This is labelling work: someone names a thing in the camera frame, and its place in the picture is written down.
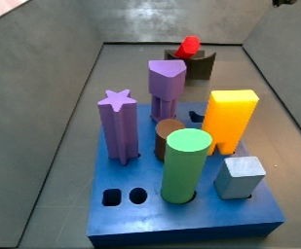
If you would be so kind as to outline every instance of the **toy block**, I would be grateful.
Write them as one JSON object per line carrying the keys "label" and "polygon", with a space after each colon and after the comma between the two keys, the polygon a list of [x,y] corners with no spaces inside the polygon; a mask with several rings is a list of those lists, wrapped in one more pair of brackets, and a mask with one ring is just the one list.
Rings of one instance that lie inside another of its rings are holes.
{"label": "toy block", "polygon": [[212,136],[202,129],[184,128],[168,136],[162,198],[188,203],[194,196]]}
{"label": "toy block", "polygon": [[173,119],[162,120],[156,126],[156,157],[165,161],[166,155],[166,139],[168,136],[178,129],[185,128],[185,124]]}
{"label": "toy block", "polygon": [[[184,58],[186,64],[186,80],[210,80],[217,53],[205,56],[205,51],[198,51],[192,58]],[[165,50],[165,59],[181,59],[176,51]]]}
{"label": "toy block", "polygon": [[224,155],[234,153],[258,100],[252,89],[212,91],[202,123],[202,129],[213,137],[209,155],[214,153],[217,145]]}
{"label": "toy block", "polygon": [[182,41],[177,51],[176,57],[178,58],[192,58],[200,49],[200,40],[197,36],[186,36]]}
{"label": "toy block", "polygon": [[266,171],[257,157],[225,159],[216,187],[221,199],[248,198],[252,196]]}
{"label": "toy block", "polygon": [[182,60],[149,61],[152,118],[156,122],[176,117],[177,98],[184,93],[186,66]]}
{"label": "toy block", "polygon": [[137,101],[130,90],[106,90],[107,98],[98,102],[109,157],[120,159],[122,165],[138,158]]}

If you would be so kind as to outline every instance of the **oval hole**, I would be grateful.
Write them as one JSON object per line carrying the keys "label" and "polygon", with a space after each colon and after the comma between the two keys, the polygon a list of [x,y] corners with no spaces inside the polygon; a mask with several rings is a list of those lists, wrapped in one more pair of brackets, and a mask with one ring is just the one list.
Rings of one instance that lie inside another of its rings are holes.
{"label": "oval hole", "polygon": [[134,204],[142,204],[146,201],[148,193],[142,188],[136,188],[130,191],[129,198]]}

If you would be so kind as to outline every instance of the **gray cube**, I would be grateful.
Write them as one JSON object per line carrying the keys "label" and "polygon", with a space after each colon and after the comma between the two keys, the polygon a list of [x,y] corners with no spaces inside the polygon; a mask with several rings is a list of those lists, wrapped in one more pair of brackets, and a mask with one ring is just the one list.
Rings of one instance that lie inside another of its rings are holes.
{"label": "gray cube", "polygon": [[257,157],[225,159],[216,180],[221,199],[248,198],[266,175]]}

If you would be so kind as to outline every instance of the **hole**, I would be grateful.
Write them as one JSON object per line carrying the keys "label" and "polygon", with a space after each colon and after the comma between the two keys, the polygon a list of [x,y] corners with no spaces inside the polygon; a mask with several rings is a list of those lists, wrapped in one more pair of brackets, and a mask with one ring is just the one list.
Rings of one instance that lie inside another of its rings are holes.
{"label": "hole", "polygon": [[146,201],[148,194],[142,188],[136,188],[129,193],[130,201],[134,204],[142,204]]}
{"label": "hole", "polygon": [[198,115],[194,111],[189,111],[189,118],[194,123],[202,123],[205,116]]}
{"label": "hole", "polygon": [[118,206],[122,203],[122,191],[120,189],[110,189],[103,192],[105,206]]}

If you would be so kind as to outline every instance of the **dark blue block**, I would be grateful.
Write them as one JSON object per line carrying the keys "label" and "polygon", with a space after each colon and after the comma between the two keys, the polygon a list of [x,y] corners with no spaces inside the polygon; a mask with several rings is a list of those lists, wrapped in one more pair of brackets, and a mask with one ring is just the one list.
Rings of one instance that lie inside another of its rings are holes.
{"label": "dark blue block", "polygon": [[[204,103],[178,104],[177,119],[186,127],[200,127],[190,121],[189,111],[202,114],[205,108]],[[154,156],[154,129],[150,105],[138,105],[141,157],[128,166],[109,159],[101,132],[87,223],[94,246],[266,236],[285,221],[266,182],[262,180],[250,198],[221,200],[214,180],[226,156],[218,152],[208,157],[196,198],[186,204],[164,201],[164,164]],[[242,142],[232,155],[237,156],[250,156]]]}

